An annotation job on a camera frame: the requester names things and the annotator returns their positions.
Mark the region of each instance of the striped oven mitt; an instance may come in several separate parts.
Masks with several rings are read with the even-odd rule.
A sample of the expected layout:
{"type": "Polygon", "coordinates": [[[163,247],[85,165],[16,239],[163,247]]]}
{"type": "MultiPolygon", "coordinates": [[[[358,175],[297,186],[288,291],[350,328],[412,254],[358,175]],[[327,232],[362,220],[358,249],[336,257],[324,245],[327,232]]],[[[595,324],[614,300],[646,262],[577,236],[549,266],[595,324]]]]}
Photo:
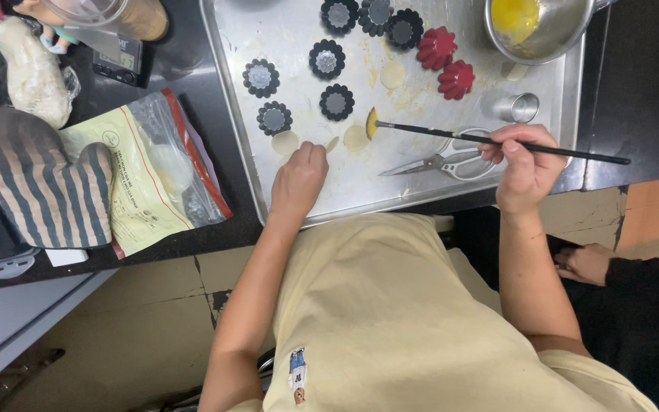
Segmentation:
{"type": "Polygon", "coordinates": [[[0,205],[31,246],[92,248],[111,242],[111,153],[86,146],[68,161],[44,120],[0,108],[0,205]]]}

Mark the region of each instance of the person's left hand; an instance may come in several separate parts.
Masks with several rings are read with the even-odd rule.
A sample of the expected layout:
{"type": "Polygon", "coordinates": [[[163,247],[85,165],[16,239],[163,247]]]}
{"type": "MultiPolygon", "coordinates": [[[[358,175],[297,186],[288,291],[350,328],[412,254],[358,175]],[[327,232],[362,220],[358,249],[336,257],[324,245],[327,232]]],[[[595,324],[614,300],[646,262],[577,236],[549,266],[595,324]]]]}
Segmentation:
{"type": "Polygon", "coordinates": [[[276,174],[269,216],[292,227],[301,226],[325,185],[329,166],[325,146],[302,143],[276,174]]]}

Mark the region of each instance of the dough in plastic wrap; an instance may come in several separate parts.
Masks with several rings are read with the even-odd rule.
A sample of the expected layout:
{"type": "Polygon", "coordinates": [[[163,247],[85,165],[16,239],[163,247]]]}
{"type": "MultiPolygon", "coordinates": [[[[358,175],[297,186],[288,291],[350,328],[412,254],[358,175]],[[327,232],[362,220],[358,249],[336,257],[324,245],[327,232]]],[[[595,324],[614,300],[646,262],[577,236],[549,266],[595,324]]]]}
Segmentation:
{"type": "Polygon", "coordinates": [[[72,96],[65,89],[57,57],[18,17],[0,23],[0,51],[6,59],[6,87],[14,108],[34,114],[56,129],[65,126],[72,96]]]}

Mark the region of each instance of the red silicone mold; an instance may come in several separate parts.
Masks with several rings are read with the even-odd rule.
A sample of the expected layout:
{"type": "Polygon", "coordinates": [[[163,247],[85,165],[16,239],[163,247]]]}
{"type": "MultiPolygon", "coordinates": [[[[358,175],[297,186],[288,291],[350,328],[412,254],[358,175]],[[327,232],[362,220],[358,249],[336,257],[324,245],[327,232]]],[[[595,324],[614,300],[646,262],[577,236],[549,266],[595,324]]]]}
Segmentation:
{"type": "Polygon", "coordinates": [[[416,58],[422,61],[425,69],[442,70],[452,64],[452,54],[457,50],[454,33],[449,33],[444,26],[429,29],[418,45],[416,58]]]}
{"type": "Polygon", "coordinates": [[[466,93],[471,92],[473,81],[471,64],[457,60],[444,66],[444,73],[439,75],[439,93],[444,93],[447,100],[462,100],[466,93]]]}

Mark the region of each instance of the toy figure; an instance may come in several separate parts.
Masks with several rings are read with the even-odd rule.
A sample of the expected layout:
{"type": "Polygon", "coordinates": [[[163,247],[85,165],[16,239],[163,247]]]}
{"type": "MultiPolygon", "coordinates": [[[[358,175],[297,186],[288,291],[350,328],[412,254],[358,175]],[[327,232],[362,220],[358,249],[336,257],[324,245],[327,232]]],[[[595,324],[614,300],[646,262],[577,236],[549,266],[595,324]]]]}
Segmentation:
{"type": "Polygon", "coordinates": [[[32,16],[42,24],[40,42],[52,53],[66,54],[68,46],[78,44],[78,40],[66,33],[61,27],[65,21],[53,13],[42,0],[10,0],[15,12],[32,16]],[[55,35],[59,37],[53,44],[55,35]]]}

